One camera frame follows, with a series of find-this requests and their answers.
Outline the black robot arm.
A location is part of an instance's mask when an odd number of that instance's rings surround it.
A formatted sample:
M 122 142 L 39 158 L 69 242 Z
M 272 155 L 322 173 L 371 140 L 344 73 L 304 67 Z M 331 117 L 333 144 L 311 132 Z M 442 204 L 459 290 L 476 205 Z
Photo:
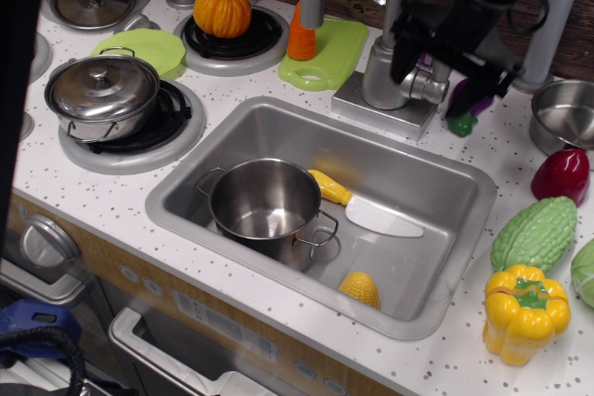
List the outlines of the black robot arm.
M 513 23 L 518 0 L 456 0 L 450 8 L 406 0 L 393 23 L 395 38 L 391 77 L 402 83 L 422 54 L 465 75 L 468 82 L 449 106 L 446 116 L 456 119 L 486 97 L 503 97 L 523 73 L 523 63 L 499 39 L 497 25 L 505 18 L 520 35 L 538 31 L 545 18 L 527 28 Z M 539 0 L 544 9 L 549 0 Z

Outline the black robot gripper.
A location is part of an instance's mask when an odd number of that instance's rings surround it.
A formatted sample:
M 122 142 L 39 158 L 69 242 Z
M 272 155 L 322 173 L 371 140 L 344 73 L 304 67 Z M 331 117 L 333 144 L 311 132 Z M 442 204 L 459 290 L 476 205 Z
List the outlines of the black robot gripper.
M 392 26 L 392 79 L 402 83 L 426 52 L 467 76 L 450 95 L 447 118 L 478 117 L 488 108 L 488 96 L 505 96 L 522 72 L 497 32 L 509 7 L 498 0 L 456 0 L 451 7 L 404 0 Z

